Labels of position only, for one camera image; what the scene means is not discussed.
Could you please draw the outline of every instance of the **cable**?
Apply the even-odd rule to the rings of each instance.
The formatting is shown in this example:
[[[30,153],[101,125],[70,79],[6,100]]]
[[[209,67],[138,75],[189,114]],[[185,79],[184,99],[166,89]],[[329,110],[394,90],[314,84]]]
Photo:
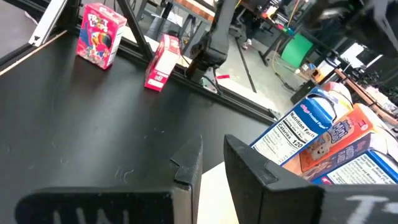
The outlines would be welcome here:
[[[288,27],[288,28],[289,28],[290,22],[292,22],[293,15],[294,15],[294,13],[295,13],[295,11],[296,11],[296,9],[297,9],[297,6],[298,6],[298,4],[299,4],[300,1],[301,1],[301,0],[297,0],[297,1],[296,1],[296,4],[294,5],[293,11],[292,11],[292,13],[290,14],[290,19],[289,19],[289,21],[288,21],[288,23],[287,23],[287,27]],[[278,74],[278,72],[277,72],[276,69],[275,69],[275,64],[274,64],[274,62],[275,62],[275,55],[276,55],[276,53],[277,53],[277,51],[278,51],[278,49],[279,49],[279,44],[280,44],[280,42],[281,42],[281,40],[278,41],[278,44],[276,45],[276,48],[275,48],[275,50],[274,50],[274,55],[272,56],[272,69],[274,70],[275,75],[282,81],[283,86],[286,87],[286,89],[288,89],[288,90],[290,90],[290,91],[296,91],[293,87],[291,87],[291,86],[281,77],[281,75]]]

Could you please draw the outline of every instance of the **desk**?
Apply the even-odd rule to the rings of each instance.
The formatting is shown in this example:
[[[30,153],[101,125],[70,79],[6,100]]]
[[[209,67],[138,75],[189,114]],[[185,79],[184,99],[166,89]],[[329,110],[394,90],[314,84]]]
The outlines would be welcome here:
[[[391,115],[382,110],[382,106],[369,94],[366,93],[365,89],[351,81],[343,72],[335,69],[335,73],[343,79],[343,81],[352,88],[367,104],[368,106],[379,115],[384,121],[387,121],[394,127],[398,127],[398,120],[393,118]]]
[[[76,43],[64,34],[0,76],[4,223],[36,189],[130,186],[197,135],[206,172],[223,161],[225,134],[250,143],[267,128],[174,80],[148,90],[145,66],[119,56],[104,71],[75,56]]]

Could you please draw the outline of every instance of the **cereal box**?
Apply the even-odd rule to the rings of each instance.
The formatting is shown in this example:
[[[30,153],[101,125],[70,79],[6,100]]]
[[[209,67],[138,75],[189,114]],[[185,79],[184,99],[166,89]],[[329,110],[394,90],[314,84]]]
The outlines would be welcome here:
[[[77,54],[102,69],[108,68],[118,51],[126,22],[126,18],[101,3],[85,5]]]
[[[331,128],[338,100],[315,87],[292,110],[269,127],[251,147],[278,165],[285,164]]]
[[[398,143],[387,131],[368,133],[303,174],[315,184],[396,184]]]
[[[379,128],[387,127],[367,106],[355,104],[353,111],[340,118],[330,130],[300,153],[302,171],[317,166],[365,134],[377,132]]]
[[[180,58],[178,38],[164,34],[146,70],[145,87],[161,91]]]

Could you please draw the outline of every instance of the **table leg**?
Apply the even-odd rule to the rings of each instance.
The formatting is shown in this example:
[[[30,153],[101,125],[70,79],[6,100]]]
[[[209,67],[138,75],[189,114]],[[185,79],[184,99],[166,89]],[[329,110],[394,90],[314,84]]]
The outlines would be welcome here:
[[[173,4],[168,2],[162,13],[162,18],[167,19],[172,9],[173,9]]]
[[[241,21],[240,21],[240,18],[242,17],[242,15],[243,15],[243,13],[246,11],[246,8],[244,8],[242,11],[241,11],[241,13],[239,13],[239,15],[236,17],[236,22],[238,23],[238,24],[242,24],[241,23]]]
[[[187,57],[191,56],[191,48],[194,44],[196,44],[197,42],[199,42],[199,40],[201,39],[201,37],[203,36],[203,34],[206,31],[206,27],[207,24],[204,22],[200,22],[198,28],[196,29],[193,37],[190,37],[189,42],[185,45],[184,49],[183,49],[183,54]]]
[[[138,21],[141,20],[141,17],[145,11],[145,6],[147,6],[147,0],[142,0],[141,5],[139,5],[138,13],[136,15]]]
[[[188,27],[188,25],[189,25],[189,23],[190,23],[190,21],[192,20],[192,15],[191,14],[189,14],[188,15],[188,17],[187,17],[187,19],[185,20],[185,22],[184,22],[184,24],[182,25],[182,28],[180,29],[180,33],[179,33],[179,37],[180,37],[180,39],[182,38],[182,36],[184,35],[184,32],[186,31],[186,29],[187,29],[187,27]]]
[[[268,67],[268,62],[266,57],[269,55],[269,53],[276,48],[276,45],[279,43],[280,40],[282,40],[284,38],[284,34],[279,34],[278,38],[276,38],[276,40],[271,44],[271,46],[269,46],[269,48],[267,49],[267,51],[263,54],[261,53],[261,51],[259,51],[259,55],[260,58],[262,59],[262,62],[264,62],[264,65]]]

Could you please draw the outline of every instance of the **blue cereal box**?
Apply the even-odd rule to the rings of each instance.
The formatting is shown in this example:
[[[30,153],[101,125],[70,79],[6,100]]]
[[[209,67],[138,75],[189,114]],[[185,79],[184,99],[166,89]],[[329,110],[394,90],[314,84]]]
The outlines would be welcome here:
[[[251,147],[278,165],[311,144],[329,130],[336,118],[338,99],[315,87],[292,110],[269,127]]]
[[[329,157],[303,178],[315,184],[398,183],[398,142],[387,131],[369,133]]]

